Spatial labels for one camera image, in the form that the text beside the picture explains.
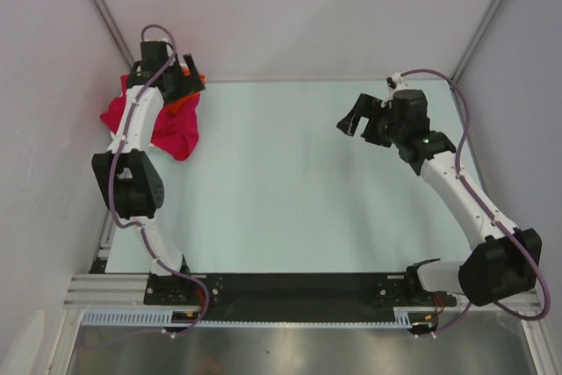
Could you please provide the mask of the orange t shirt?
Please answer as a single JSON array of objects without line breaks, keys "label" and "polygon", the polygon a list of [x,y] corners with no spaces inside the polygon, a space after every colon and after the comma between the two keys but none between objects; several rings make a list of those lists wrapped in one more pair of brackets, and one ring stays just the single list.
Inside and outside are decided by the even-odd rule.
[{"label": "orange t shirt", "polygon": [[[181,65],[181,69],[184,73],[185,76],[190,76],[191,72],[190,70],[188,70],[186,65]],[[199,74],[201,77],[201,81],[203,83],[204,88],[206,87],[206,76],[203,73]],[[179,114],[180,110],[183,108],[183,106],[191,101],[192,98],[198,98],[200,97],[201,94],[201,90],[200,91],[196,91],[194,93],[191,93],[190,95],[188,95],[187,97],[183,97],[180,98],[179,100],[177,100],[174,103],[171,103],[169,105],[166,105],[164,110],[168,113],[169,116],[174,117],[177,114]]]}]

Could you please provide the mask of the pink t shirt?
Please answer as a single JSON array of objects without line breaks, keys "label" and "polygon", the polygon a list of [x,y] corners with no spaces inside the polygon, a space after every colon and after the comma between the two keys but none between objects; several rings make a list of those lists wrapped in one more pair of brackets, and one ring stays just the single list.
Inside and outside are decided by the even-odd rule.
[{"label": "pink t shirt", "polygon": [[[125,110],[127,75],[120,77],[121,95],[114,98],[100,119],[109,128],[112,136],[119,128]],[[151,144],[173,157],[176,161],[185,161],[195,150],[199,141],[198,118],[196,109],[200,97],[192,98],[174,117],[163,109],[160,111],[152,133]]]}]

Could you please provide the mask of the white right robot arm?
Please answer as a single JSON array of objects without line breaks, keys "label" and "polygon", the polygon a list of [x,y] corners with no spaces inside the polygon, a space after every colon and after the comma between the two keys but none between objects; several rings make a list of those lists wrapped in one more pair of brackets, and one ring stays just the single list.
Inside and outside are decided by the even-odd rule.
[{"label": "white right robot arm", "polygon": [[399,90],[387,101],[362,94],[336,126],[352,136],[361,119],[367,121],[362,138],[397,148],[400,159],[445,203],[471,249],[461,263],[429,259],[409,266],[414,278],[405,283],[405,294],[412,304],[425,306],[436,292],[450,292],[485,306],[535,287],[540,236],[533,229],[520,229],[473,186],[456,147],[444,133],[431,129],[422,91]]}]

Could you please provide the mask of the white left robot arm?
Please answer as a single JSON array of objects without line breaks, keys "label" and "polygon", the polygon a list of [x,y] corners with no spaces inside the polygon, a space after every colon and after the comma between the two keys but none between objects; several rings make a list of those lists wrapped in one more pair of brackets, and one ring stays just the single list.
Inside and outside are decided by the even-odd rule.
[{"label": "white left robot arm", "polygon": [[182,162],[194,152],[199,141],[196,109],[206,80],[191,54],[171,70],[185,95],[169,104],[162,98],[160,85],[141,89],[146,79],[138,69],[122,76],[121,95],[100,116],[112,141],[104,153],[93,155],[91,166],[116,226],[138,233],[151,260],[151,273],[174,274],[162,291],[182,305],[192,298],[194,284],[178,274],[187,272],[185,258],[162,223],[165,186],[150,154],[159,150]]}]

